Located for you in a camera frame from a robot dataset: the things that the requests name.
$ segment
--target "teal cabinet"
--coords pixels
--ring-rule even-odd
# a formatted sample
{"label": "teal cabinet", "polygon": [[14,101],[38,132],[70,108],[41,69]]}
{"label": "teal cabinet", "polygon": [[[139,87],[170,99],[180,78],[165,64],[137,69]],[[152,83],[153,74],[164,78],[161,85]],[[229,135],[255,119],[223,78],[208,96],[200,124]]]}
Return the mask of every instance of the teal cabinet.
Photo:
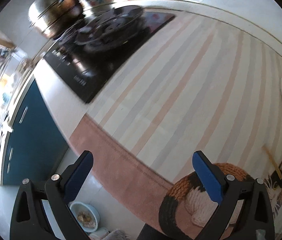
{"label": "teal cabinet", "polygon": [[35,81],[17,112],[4,162],[3,185],[25,178],[47,180],[56,171],[67,142],[54,123]]}

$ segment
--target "kitchen utensil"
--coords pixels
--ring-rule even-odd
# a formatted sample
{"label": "kitchen utensil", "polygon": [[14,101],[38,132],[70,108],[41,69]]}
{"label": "kitchen utensil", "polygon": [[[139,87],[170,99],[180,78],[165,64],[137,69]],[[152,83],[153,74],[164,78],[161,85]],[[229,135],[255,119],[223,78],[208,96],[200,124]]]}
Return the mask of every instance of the kitchen utensil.
{"label": "kitchen utensil", "polygon": [[78,20],[75,24],[68,28],[58,39],[60,46],[64,46],[65,49],[71,49],[75,47],[74,42],[77,36],[77,31],[85,25],[86,22],[82,19]]}
{"label": "kitchen utensil", "polygon": [[277,164],[276,164],[276,162],[275,162],[275,160],[274,160],[270,150],[265,145],[262,146],[262,150],[264,150],[266,152],[266,154],[268,155],[268,158],[270,159],[270,162],[274,166],[274,168],[275,168],[279,178],[282,179],[282,173],[281,173],[279,167],[277,166]]}
{"label": "kitchen utensil", "polygon": [[106,52],[135,37],[145,27],[143,9],[130,5],[114,8],[78,30],[75,43],[88,53]]}
{"label": "kitchen utensil", "polygon": [[79,0],[35,0],[29,8],[31,26],[47,38],[58,38],[83,17]]}

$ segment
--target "kitchen counter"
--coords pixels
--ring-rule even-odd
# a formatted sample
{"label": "kitchen counter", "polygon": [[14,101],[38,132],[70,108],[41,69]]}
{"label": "kitchen counter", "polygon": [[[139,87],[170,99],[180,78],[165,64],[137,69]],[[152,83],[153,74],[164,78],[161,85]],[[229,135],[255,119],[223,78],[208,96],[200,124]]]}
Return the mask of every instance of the kitchen counter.
{"label": "kitchen counter", "polygon": [[[266,178],[274,168],[261,146],[267,144],[278,163],[282,159],[282,57],[234,26],[174,13],[177,17],[130,58],[90,104],[41,60],[34,76],[54,121],[78,153],[89,147],[84,141],[93,136],[86,130],[85,137],[84,127],[99,129],[95,133],[111,138],[105,141],[112,148],[121,147],[118,151],[136,158],[130,161],[134,167],[144,165],[144,174],[154,171],[163,193],[193,171],[195,150],[202,150],[212,163],[229,162],[255,178]],[[89,142],[93,153],[102,147]],[[119,202],[134,208],[132,199],[108,187]]]}

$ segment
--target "cooking pot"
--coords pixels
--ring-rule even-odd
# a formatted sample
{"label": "cooking pot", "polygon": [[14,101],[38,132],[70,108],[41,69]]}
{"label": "cooking pot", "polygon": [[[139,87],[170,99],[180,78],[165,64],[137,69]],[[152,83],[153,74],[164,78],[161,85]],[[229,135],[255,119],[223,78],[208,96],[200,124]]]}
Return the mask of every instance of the cooking pot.
{"label": "cooking pot", "polygon": [[58,38],[83,17],[79,0],[35,0],[29,8],[31,26],[47,38]]}

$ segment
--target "calico cat plush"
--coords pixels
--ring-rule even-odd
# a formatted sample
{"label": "calico cat plush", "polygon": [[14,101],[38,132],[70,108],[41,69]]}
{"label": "calico cat plush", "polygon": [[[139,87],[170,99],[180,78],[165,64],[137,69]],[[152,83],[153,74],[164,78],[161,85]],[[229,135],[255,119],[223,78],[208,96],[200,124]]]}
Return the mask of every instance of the calico cat plush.
{"label": "calico cat plush", "polygon": [[[215,163],[215,165],[218,166],[225,175],[232,174],[239,181],[254,181],[246,171],[231,163]],[[282,172],[282,162],[279,165],[279,169]],[[278,180],[279,178],[276,171],[264,179],[271,201],[273,218],[277,216],[278,209],[282,205],[282,189],[277,183]],[[178,228],[175,219],[177,207],[182,201],[185,203],[187,212],[191,215],[191,223],[200,227],[206,225],[216,209],[217,203],[210,199],[195,171],[180,179],[171,189],[169,189],[159,210],[159,223],[161,229],[171,238],[190,240],[191,238]],[[237,202],[229,225],[235,224],[242,204],[243,200]]]}

